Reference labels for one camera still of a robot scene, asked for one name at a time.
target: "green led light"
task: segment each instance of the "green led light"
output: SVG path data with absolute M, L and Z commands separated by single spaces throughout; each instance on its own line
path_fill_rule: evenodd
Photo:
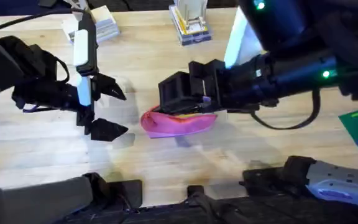
M 265 6 L 266 6 L 266 5 L 265 5 L 264 2 L 260 2 L 260 3 L 258 4 L 258 6 L 257 6 L 257 9 L 258 9 L 258 10 L 264 9 Z
M 324 72 L 323 72 L 323 77 L 324 77 L 324 78 L 329 78 L 329 76 L 330 76 L 330 72 L 329 72 L 329 71 L 324 71 Z

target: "cable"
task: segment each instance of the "cable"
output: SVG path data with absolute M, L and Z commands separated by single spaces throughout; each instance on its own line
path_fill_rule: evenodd
M 256 120 L 256 122 L 258 122 L 262 126 L 265 126 L 266 128 L 270 128 L 270 129 L 273 129 L 273 130 L 294 130 L 294 129 L 303 128 L 303 127 L 309 125 L 310 123 L 312 123 L 317 118 L 317 116 L 318 116 L 318 114 L 320 112 L 320 107 L 321 107 L 320 89 L 313 90 L 311 92 L 311 98 L 313 100 L 313 110 L 312 110 L 309 118 L 307 118 L 306 120 L 304 120 L 300 124 L 297 124 L 297 125 L 294 125 L 294 126 L 291 126 L 291 127 L 288 127 L 288 128 L 276 128 L 276 127 L 273 127 L 273 126 L 267 124 L 262 119 L 260 119 L 256 115 L 255 112 L 252 112 L 250 115 L 251 115 L 252 118 L 254 118 Z
M 57 10 L 52 10 L 52 11 L 48 11 L 45 13 L 41 13 L 41 14 L 37 14 L 37 15 L 33 15 L 33 16 L 27 16 L 27 17 L 23 17 L 20 19 L 15 19 L 13 21 L 6 22 L 6 23 L 0 25 L 0 30 L 3 28 L 9 27 L 11 25 L 14 25 L 14 24 L 18 24 L 20 22 L 29 21 L 31 19 L 36 19 L 36 18 L 43 17 L 43 16 L 52 15 L 52 14 L 72 13 L 72 12 L 88 13 L 87 11 L 82 10 L 82 9 L 57 9 Z
M 127 6 L 128 11 L 133 11 L 134 10 L 133 8 L 131 8 L 131 6 L 129 5 L 127 0 L 121 0 L 121 1 Z

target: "wooden table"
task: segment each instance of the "wooden table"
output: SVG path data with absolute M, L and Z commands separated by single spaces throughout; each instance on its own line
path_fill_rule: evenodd
M 358 110 L 358 102 L 337 89 L 322 91 L 322 109 L 311 125 L 294 131 L 273 131 L 247 114 L 220 117 L 211 131 L 181 138 L 149 139 L 140 116 L 159 103 L 157 83 L 188 62 L 222 60 L 236 9 L 210 9 L 213 40 L 182 47 L 168 11 L 115 12 L 122 34 L 98 49 L 100 71 L 117 79 L 127 101 L 103 97 L 96 114 L 129 128 L 114 142 L 90 141 L 75 126 L 75 114 L 51 111 L 22 114 L 11 100 L 12 90 L 0 94 L 0 187 L 55 182 L 86 172 L 106 180 L 141 179 L 144 205 L 178 203 L 186 186 L 208 186 L 215 198 L 238 197 L 244 169 L 280 166 L 288 156 L 311 156 L 339 166 L 358 168 L 358 148 L 337 118 Z M 15 17 L 0 17 L 0 23 Z M 39 44 L 70 66 L 73 47 L 60 24 L 67 15 L 48 16 L 0 31 L 27 44 Z M 311 112 L 311 94 L 285 98 L 278 108 L 259 115 L 271 124 L 289 126 Z

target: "wooden tabletop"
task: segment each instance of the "wooden tabletop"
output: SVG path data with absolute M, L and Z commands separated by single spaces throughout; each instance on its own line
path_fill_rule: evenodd
M 108 181 L 141 179 L 144 205 L 178 203 L 186 186 L 208 186 L 215 198 L 245 194 L 237 185 L 245 169 L 280 166 L 288 156 L 311 156 L 339 166 L 358 168 L 358 148 L 338 115 L 358 110 L 358 102 L 335 89 L 322 91 L 322 107 L 311 125 L 293 131 L 273 131 L 247 114 L 221 116 L 213 129 L 180 138 L 149 139 L 140 116 L 159 103 L 157 84 L 192 60 L 223 59 L 236 9 L 209 9 L 213 40 L 179 45 L 168 11 L 115 12 L 122 34 L 100 44 L 101 73 L 112 76 L 127 101 L 102 97 L 97 117 L 125 125 L 127 134 L 114 142 L 90 141 L 75 126 L 75 114 L 51 111 L 23 114 L 0 94 L 0 187 L 13 188 L 65 180 L 99 172 Z M 63 61 L 70 71 L 73 47 L 61 29 L 68 15 L 35 19 L 0 31 L 27 44 L 38 44 Z M 15 17 L 0 17 L 0 23 Z M 278 108 L 259 115 L 277 126 L 299 123 L 311 113 L 311 94 L 281 100 Z

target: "pink cloth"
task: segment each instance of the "pink cloth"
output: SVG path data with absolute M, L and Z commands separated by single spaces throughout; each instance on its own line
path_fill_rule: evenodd
M 143 114 L 140 124 L 150 138 L 168 138 L 207 131 L 217 117 L 215 114 L 204 114 L 189 118 L 177 118 L 150 110 Z

